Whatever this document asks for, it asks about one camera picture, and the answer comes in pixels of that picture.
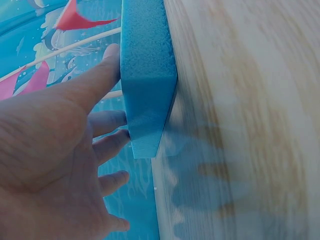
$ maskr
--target blue foam block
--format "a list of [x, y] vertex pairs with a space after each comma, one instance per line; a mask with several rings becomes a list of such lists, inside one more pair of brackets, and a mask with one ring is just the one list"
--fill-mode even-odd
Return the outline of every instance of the blue foam block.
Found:
[[163, 0], [123, 0], [121, 85], [135, 159], [154, 158], [177, 83]]

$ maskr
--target wood grain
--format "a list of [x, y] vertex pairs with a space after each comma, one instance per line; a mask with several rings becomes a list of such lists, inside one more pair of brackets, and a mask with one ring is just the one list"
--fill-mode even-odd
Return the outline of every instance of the wood grain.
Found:
[[163, 240], [320, 236], [320, 2], [164, 0], [178, 69]]

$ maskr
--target red pennant flag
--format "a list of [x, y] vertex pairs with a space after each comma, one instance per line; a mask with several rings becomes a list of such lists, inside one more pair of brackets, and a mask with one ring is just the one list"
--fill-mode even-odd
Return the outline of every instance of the red pennant flag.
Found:
[[47, 62], [43, 61], [39, 69], [35, 72], [35, 74], [32, 75], [25, 89], [23, 89], [18, 95], [28, 94], [45, 89], [47, 86], [49, 73], [50, 68]]
[[15, 90], [18, 76], [25, 69], [26, 69], [26, 67], [22, 68], [17, 73], [9, 76], [5, 80], [0, 81], [0, 101], [12, 97], [12, 95], [14, 94], [14, 90]]
[[77, 0], [69, 0], [55, 24], [56, 29], [62, 31], [74, 29], [89, 29], [99, 25], [105, 25], [118, 20], [118, 18], [107, 21], [90, 21], [77, 13]]

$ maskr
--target finger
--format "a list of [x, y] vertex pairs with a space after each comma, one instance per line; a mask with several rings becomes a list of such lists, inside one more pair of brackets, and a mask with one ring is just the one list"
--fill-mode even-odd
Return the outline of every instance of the finger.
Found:
[[98, 164], [104, 164], [109, 159], [115, 157], [129, 141], [128, 130], [121, 129], [115, 134], [106, 136], [95, 142], [92, 147], [98, 159]]
[[89, 123], [93, 129], [93, 137], [111, 133], [116, 128], [127, 124], [124, 111], [99, 111], [88, 116]]
[[58, 84], [66, 99], [90, 113], [92, 108], [117, 84], [120, 79], [120, 51], [117, 44], [105, 50], [103, 60], [82, 75], [64, 84]]
[[109, 220], [112, 226], [112, 232], [126, 232], [130, 229], [130, 222], [123, 218], [110, 214]]
[[129, 181], [130, 175], [127, 171], [118, 171], [99, 177], [102, 195], [109, 196]]

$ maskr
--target fingernail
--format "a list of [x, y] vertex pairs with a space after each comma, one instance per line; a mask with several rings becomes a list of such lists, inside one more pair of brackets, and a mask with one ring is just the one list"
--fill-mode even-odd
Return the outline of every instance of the fingernail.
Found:
[[103, 58], [118, 55], [119, 51], [120, 51], [120, 47], [118, 44], [115, 44], [115, 43], [110, 44], [104, 51]]

